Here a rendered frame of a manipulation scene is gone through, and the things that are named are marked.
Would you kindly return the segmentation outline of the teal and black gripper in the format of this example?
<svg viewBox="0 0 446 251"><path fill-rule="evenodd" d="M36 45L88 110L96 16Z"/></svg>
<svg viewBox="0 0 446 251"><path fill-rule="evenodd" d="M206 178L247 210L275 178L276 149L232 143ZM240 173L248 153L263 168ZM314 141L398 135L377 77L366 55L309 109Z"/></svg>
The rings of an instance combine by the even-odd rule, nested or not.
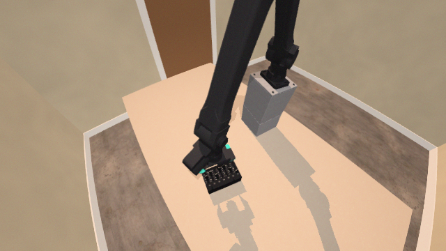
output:
<svg viewBox="0 0 446 251"><path fill-rule="evenodd" d="M224 148L221 150L221 152L217 156L215 156L215 157L210 157L209 156L210 162L199 173L200 174L204 173L206 171L205 170L206 168L212 167L213 165L220 166L220 165L223 165L226 162L230 162L230 161L236 159L232 149L230 148L230 146L228 144L224 146Z"/></svg>

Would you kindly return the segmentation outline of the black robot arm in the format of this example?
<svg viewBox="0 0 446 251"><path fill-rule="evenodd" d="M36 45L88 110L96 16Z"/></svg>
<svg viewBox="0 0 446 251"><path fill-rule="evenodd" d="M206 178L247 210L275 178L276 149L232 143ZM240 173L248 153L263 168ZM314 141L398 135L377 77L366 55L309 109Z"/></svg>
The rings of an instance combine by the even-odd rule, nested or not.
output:
<svg viewBox="0 0 446 251"><path fill-rule="evenodd" d="M208 95L194 126L199 139L182 161L196 176L210 162L209 156L218 155L228 143L233 103L273 1L234 0ZM293 39L299 3L275 0L275 39L270 39L266 52L271 64L260 73L274 89L289 85L286 70L299 53Z"/></svg>

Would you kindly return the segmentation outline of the black lighting desk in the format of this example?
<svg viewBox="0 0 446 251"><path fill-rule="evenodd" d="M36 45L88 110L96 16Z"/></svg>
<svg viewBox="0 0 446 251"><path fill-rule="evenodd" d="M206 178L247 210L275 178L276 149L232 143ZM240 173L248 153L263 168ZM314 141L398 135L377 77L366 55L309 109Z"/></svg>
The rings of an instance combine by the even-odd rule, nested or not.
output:
<svg viewBox="0 0 446 251"><path fill-rule="evenodd" d="M212 167L206 168L206 172L202 173L202 176L206 184L208 194L233 185L242 179L242 176L233 160L220 166L213 165Z"/></svg>

